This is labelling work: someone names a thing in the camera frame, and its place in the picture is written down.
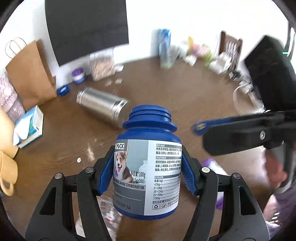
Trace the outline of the right hand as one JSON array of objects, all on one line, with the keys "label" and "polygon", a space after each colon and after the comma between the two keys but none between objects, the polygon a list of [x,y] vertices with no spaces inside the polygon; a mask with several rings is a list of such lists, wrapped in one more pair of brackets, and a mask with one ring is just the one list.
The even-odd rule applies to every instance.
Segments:
[{"label": "right hand", "polygon": [[272,188],[278,188],[287,179],[283,164],[276,158],[271,150],[265,150],[265,169]]}]

